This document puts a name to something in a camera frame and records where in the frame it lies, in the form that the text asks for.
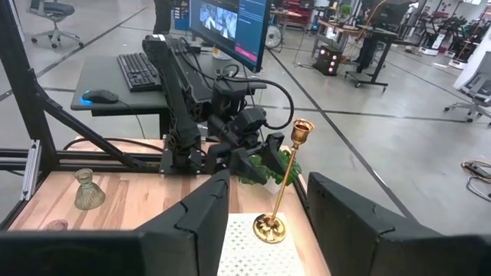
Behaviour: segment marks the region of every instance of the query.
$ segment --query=gray floor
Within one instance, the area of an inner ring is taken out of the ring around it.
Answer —
[[[27,1],[17,1],[26,36],[25,50],[40,84],[49,95],[79,120],[103,136],[141,137],[135,117],[93,118],[88,112],[69,110],[73,89],[84,59],[91,55],[141,51],[141,39],[153,28],[154,10],[149,0],[63,0],[76,7],[76,14],[60,24],[79,34],[87,47],[77,50],[66,43],[53,50],[48,40],[37,45],[30,35],[45,31],[50,22],[24,12]],[[445,57],[417,56],[393,47],[380,81],[389,83],[385,94],[379,87],[354,88],[342,74],[326,77],[317,71],[295,67],[309,64],[312,37],[289,30],[281,53],[265,52],[265,71],[260,77],[277,81],[295,100],[295,117],[312,121],[316,129],[301,148],[299,162],[305,176],[320,172],[380,203],[414,217],[443,234],[490,233],[491,204],[466,191],[466,174],[460,163],[487,159],[490,132],[486,119],[463,123],[464,110],[442,109],[461,96],[453,89],[459,71]],[[348,49],[356,55],[356,47]],[[0,145],[25,148],[28,135],[9,84],[0,72]],[[261,92],[256,103],[267,108],[271,124],[288,116],[287,100],[272,87]],[[48,118],[58,148],[76,133]],[[140,116],[147,137],[157,138],[156,116]],[[18,201],[21,178],[0,172],[0,218]],[[491,187],[483,186],[488,192]]]

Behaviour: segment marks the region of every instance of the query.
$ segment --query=gold candlestick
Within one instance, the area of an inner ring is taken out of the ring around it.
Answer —
[[[263,242],[275,244],[282,242],[285,239],[285,223],[276,217],[276,214],[278,213],[279,205],[282,202],[283,192],[285,191],[286,182],[290,176],[290,171],[292,170],[293,161],[295,160],[295,155],[297,154],[298,148],[300,145],[305,143],[308,134],[313,129],[314,124],[308,122],[307,120],[297,119],[293,122],[293,131],[291,136],[293,142],[292,154],[288,160],[288,166],[286,167],[286,172],[283,177],[282,187],[279,190],[278,199],[276,199],[275,209],[271,215],[262,214],[255,218],[254,225],[252,226],[255,235]]]

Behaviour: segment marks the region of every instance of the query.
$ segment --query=keyboard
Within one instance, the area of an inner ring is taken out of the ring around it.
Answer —
[[[120,54],[117,62],[130,92],[162,90],[159,74],[144,53]]]

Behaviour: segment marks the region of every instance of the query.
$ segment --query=blue light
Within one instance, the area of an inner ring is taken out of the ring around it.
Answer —
[[[80,103],[83,104],[83,105],[91,105],[92,104],[92,101],[91,100],[84,100],[82,99],[82,97],[80,97]]]

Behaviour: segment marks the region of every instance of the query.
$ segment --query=black pants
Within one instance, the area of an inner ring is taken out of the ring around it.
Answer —
[[[170,31],[170,12],[172,4],[170,0],[153,0],[155,2],[155,27],[153,27],[154,34],[166,35]]]

